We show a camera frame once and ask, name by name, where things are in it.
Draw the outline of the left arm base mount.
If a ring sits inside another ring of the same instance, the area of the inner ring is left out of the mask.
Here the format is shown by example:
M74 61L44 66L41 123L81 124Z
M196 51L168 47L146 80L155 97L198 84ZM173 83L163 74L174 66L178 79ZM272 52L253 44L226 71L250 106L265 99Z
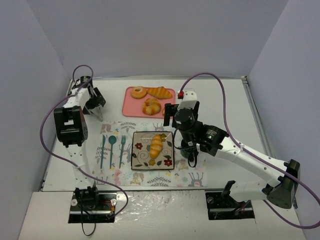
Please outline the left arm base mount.
M98 191L96 188L75 190L69 208L69 224L113 223L117 195L115 192Z

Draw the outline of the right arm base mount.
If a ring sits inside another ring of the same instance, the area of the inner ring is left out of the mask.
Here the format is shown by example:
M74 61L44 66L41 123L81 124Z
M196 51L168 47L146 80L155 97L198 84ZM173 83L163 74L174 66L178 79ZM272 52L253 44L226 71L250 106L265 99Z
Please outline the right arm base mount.
M255 213L249 201L237 202L220 191L205 191L207 215L210 221L254 219Z

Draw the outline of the striped long bread roll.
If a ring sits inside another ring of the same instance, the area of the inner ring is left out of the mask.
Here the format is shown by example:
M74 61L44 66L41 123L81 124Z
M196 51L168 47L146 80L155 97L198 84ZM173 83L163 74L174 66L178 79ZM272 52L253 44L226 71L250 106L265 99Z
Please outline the striped long bread roll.
M160 152L163 149L162 138L159 134L154 135L152 138L150 148L149 148L149 156L151 159L156 159Z

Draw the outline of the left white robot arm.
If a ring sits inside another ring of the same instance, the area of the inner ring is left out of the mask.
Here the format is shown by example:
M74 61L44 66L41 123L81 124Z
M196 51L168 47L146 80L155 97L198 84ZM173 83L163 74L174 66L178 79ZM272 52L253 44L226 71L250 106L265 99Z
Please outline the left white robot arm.
M99 193L95 180L87 176L90 171L86 153L89 130L85 115L95 116L101 122L106 100L98 88L93 86L89 76L81 76L72 87L70 95L62 107L53 111L57 138L66 148L72 162L76 200L93 204L98 201Z

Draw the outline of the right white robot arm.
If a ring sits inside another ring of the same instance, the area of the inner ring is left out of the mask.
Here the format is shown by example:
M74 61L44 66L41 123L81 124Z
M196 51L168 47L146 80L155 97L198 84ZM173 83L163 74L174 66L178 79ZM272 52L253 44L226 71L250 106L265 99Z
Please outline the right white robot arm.
M269 157L240 142L234 143L230 134L213 125L198 121L199 102L194 108L179 108L178 104L164 106L164 126L172 125L182 136L181 155L194 168L198 154L230 161L260 178L256 182L237 183L230 180L222 191L223 197L236 202L268 200L273 205L290 209L297 192L300 163L291 159L283 161Z

